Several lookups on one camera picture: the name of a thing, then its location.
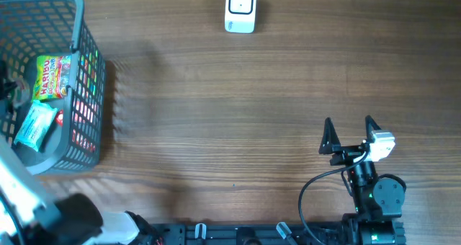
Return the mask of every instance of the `wooden table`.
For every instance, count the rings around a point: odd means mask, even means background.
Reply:
[[[409,244],[461,239],[461,1],[258,0],[251,35],[225,0],[85,0],[108,61],[102,157],[43,178],[60,196],[152,222],[299,223],[297,196],[372,115],[397,138],[378,173],[408,185]],[[311,221],[354,205],[339,175],[305,194]]]

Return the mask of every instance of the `candy bag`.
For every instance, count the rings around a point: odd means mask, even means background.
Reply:
[[[32,102],[19,132],[14,138],[14,144],[20,142],[38,151],[57,112],[58,108],[51,108],[49,104],[43,104],[37,100]]]
[[[32,100],[63,98],[71,72],[71,56],[42,55],[37,58],[37,80]]]

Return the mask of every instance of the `red object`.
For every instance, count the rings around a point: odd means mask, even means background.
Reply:
[[[58,123],[61,127],[63,127],[63,117],[64,117],[64,110],[60,110],[55,117],[56,123]]]

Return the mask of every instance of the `white and black object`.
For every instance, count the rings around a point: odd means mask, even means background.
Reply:
[[[225,30],[252,33],[256,23],[256,0],[225,0]]]

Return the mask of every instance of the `wood grain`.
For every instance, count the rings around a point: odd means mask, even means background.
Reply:
[[[258,0],[251,35],[225,32],[225,0],[85,1],[108,61],[102,157],[51,192],[157,223],[298,223],[300,188],[331,169],[324,119],[351,145],[370,114],[397,138],[377,170],[408,184],[408,243],[459,243],[459,0]],[[354,206],[338,175],[304,210]]]

